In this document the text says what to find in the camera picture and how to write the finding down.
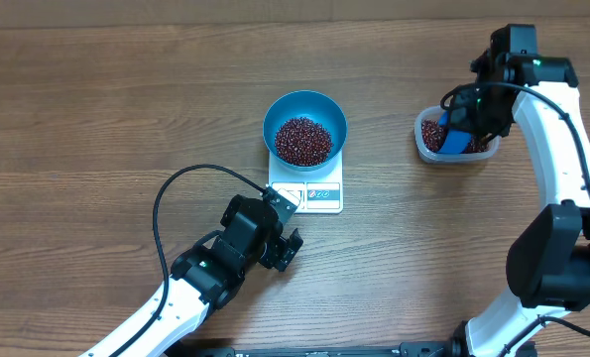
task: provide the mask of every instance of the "blue bowl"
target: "blue bowl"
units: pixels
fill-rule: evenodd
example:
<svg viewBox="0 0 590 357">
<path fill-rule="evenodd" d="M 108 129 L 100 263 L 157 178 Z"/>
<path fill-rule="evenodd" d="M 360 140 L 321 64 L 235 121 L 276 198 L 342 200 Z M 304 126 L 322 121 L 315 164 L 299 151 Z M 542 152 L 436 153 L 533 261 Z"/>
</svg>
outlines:
<svg viewBox="0 0 590 357">
<path fill-rule="evenodd" d="M 327 160 L 322 164 L 302 167 L 289 164 L 277 155 L 277 148 L 275 148 L 277 132 L 290 119 L 300 117 L 306 117 L 315 123 L 321 124 L 330 133 L 334 146 L 332 146 L 332 151 L 327 156 Z M 347 119 L 345 114 L 334 100 L 319 92 L 300 90 L 288 93 L 273 103 L 264 118 L 264 142 L 268 150 L 282 164 L 293 170 L 310 172 L 324 167 L 343 150 L 346 140 Z"/>
</svg>

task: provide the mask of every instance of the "bowl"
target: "bowl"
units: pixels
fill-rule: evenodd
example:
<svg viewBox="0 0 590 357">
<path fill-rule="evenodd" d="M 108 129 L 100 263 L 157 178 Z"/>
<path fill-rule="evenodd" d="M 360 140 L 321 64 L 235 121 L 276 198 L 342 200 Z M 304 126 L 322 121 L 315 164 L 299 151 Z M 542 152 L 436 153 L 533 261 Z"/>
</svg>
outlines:
<svg viewBox="0 0 590 357">
<path fill-rule="evenodd" d="M 424 109 L 415 118 L 415 144 L 417 145 L 417 152 L 420 158 L 428 164 L 465 164 L 475 163 L 478 161 L 486 160 L 497 152 L 500 147 L 500 137 L 491 140 L 489 143 L 489 149 L 484 153 L 473 153 L 473 154 L 438 154 L 429 150 L 424 141 L 422 140 L 422 122 L 425 120 L 438 121 L 444 114 L 444 109 L 439 106 L 433 106 Z"/>
<path fill-rule="evenodd" d="M 277 132 L 293 118 L 305 117 L 314 123 L 321 124 L 330 133 L 332 150 L 325 162 L 310 166 L 297 166 L 289 164 L 277 155 L 275 136 Z M 264 118 L 264 142 L 268 150 L 283 165 L 296 171 L 311 172 L 326 166 L 343 150 L 347 140 L 347 119 L 341 107 L 325 94 L 312 90 L 300 90 L 288 93 L 277 99 L 268 109 Z"/>
</svg>

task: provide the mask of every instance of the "wall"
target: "wall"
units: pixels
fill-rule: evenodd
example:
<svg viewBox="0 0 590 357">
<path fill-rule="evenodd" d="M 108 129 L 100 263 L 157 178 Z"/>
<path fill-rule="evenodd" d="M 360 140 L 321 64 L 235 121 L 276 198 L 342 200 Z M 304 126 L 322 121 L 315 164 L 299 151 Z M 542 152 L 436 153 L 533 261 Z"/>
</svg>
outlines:
<svg viewBox="0 0 590 357">
<path fill-rule="evenodd" d="M 590 16 L 590 0 L 0 0 L 0 29 Z"/>
</svg>

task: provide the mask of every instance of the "white scale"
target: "white scale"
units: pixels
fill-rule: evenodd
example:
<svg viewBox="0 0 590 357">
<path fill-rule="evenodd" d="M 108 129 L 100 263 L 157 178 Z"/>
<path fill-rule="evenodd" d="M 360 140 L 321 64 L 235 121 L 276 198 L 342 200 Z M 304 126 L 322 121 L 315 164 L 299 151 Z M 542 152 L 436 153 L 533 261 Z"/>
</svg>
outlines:
<svg viewBox="0 0 590 357">
<path fill-rule="evenodd" d="M 269 153 L 268 182 L 300 199 L 295 213 L 340 213 L 343 210 L 343 152 L 326 166 L 299 172 L 284 166 Z"/>
</svg>

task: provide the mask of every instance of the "wooden table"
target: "wooden table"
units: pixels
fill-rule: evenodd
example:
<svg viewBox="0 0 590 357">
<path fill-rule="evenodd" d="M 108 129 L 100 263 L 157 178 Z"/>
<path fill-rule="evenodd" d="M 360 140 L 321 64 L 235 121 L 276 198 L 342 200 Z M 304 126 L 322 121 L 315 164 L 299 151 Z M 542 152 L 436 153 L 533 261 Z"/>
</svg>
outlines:
<svg viewBox="0 0 590 357">
<path fill-rule="evenodd" d="M 506 286 L 509 247 L 536 216 L 515 128 L 485 164 L 423 164 L 413 120 L 508 22 L 536 23 L 542 54 L 570 57 L 590 138 L 590 18 L 0 31 L 0 356 L 88 349 L 161 281 L 151 233 L 160 185 L 214 163 L 268 178 L 264 114 L 309 88 L 350 126 L 345 209 L 297 216 L 284 274 L 254 270 L 194 339 L 237 348 L 444 339 Z M 168 261 L 218 227 L 226 175 L 175 182 L 161 208 Z M 590 328 L 590 307 L 568 317 Z M 590 356 L 559 326 L 543 356 Z"/>
</svg>

